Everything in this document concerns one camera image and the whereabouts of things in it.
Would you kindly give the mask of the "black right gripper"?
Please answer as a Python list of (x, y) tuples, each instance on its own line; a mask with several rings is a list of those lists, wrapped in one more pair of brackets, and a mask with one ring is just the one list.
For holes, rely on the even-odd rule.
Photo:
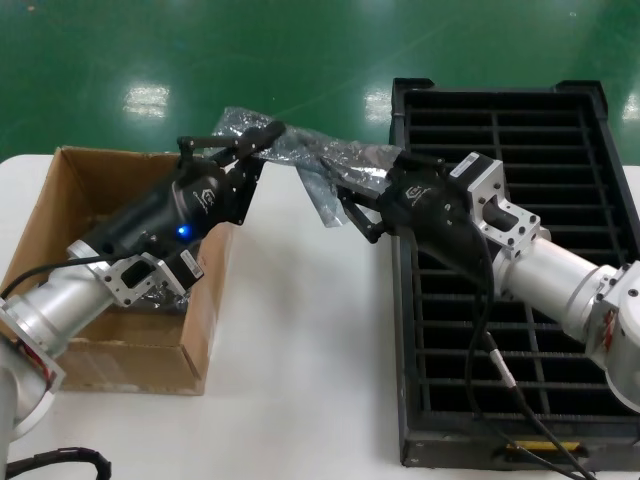
[[(337, 198), (351, 223), (375, 244), (386, 232), (407, 238), (418, 251), (464, 276), (483, 276), (483, 248), (458, 193), (440, 176), (445, 160), (400, 152), (381, 195), (347, 182), (336, 183)], [(380, 213), (371, 220), (368, 213)]]

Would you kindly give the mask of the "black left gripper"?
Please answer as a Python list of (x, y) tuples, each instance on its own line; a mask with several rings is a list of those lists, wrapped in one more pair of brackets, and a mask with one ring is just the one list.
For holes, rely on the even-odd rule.
[[(100, 256), (148, 252), (164, 258), (203, 239), (219, 223), (242, 225), (265, 164), (252, 155), (270, 148), (285, 131), (283, 122), (273, 121), (239, 136), (179, 137), (177, 168), (81, 241)], [(212, 156), (216, 164), (188, 164), (196, 150), (209, 148), (218, 149)], [(229, 171), (221, 168), (233, 163)]]

